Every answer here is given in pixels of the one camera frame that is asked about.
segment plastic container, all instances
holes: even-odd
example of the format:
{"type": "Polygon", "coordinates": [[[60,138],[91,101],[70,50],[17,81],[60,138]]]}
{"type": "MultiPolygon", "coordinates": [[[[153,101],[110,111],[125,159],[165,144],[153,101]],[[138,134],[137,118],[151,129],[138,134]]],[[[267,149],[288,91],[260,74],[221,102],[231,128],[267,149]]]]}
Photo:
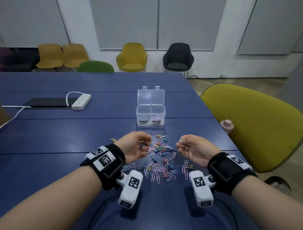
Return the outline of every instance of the plastic container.
{"type": "Polygon", "coordinates": [[[163,126],[165,121],[164,90],[156,86],[148,90],[143,86],[138,90],[137,124],[138,126],[163,126]]]}
{"type": "Polygon", "coordinates": [[[222,120],[220,121],[220,125],[226,133],[230,133],[234,129],[234,124],[231,120],[222,120]]]}

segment storage box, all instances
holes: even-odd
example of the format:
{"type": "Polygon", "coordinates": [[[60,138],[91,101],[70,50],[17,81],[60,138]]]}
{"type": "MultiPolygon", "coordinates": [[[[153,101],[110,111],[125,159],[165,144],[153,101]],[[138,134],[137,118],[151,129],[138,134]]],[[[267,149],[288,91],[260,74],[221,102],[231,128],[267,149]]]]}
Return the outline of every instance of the storage box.
{"type": "Polygon", "coordinates": [[[138,126],[163,126],[165,120],[164,90],[156,86],[148,90],[143,86],[138,90],[137,124],[138,126]]]}

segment white power strip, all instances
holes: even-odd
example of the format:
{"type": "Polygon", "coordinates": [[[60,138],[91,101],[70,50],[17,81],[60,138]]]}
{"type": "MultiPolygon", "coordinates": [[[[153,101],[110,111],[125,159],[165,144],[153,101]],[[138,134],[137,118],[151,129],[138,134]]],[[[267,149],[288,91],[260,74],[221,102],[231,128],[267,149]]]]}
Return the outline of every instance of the white power strip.
{"type": "Polygon", "coordinates": [[[91,100],[90,94],[82,94],[73,104],[73,110],[82,110],[87,105],[87,103],[91,100]]]}

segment forearm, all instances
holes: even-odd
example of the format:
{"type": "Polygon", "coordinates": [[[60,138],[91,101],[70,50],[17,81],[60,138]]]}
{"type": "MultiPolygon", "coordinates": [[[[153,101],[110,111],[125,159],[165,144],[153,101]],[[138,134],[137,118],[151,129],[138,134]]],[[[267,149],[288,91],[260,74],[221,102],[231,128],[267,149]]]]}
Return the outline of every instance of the forearm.
{"type": "Polygon", "coordinates": [[[303,205],[256,177],[244,178],[232,196],[260,229],[303,229],[303,205]]]}
{"type": "Polygon", "coordinates": [[[94,170],[80,167],[6,213],[0,219],[0,229],[69,229],[101,189],[94,170]]]}

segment box lid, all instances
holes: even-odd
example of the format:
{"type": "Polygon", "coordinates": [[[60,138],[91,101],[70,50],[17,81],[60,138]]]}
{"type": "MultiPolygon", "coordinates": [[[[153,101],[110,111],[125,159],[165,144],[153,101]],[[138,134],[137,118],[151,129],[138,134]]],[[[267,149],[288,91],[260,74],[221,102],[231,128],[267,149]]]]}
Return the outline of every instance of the box lid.
{"type": "Polygon", "coordinates": [[[164,105],[164,90],[156,86],[154,90],[148,90],[143,86],[138,90],[138,105],[164,105]]]}

